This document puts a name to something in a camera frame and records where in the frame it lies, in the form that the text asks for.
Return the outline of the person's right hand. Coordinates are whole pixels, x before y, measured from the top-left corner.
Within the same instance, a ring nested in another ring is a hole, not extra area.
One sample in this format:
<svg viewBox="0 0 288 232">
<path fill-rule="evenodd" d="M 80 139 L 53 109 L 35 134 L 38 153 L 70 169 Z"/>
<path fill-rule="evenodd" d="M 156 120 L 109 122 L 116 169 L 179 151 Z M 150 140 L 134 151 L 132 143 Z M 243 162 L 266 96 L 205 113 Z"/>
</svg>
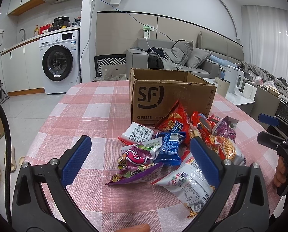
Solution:
<svg viewBox="0 0 288 232">
<path fill-rule="evenodd" d="M 276 188 L 279 188 L 285 182 L 286 182 L 286 167 L 283 158 L 279 156 L 278 165 L 276 167 L 276 173 L 273 177 L 273 183 Z"/>
</svg>

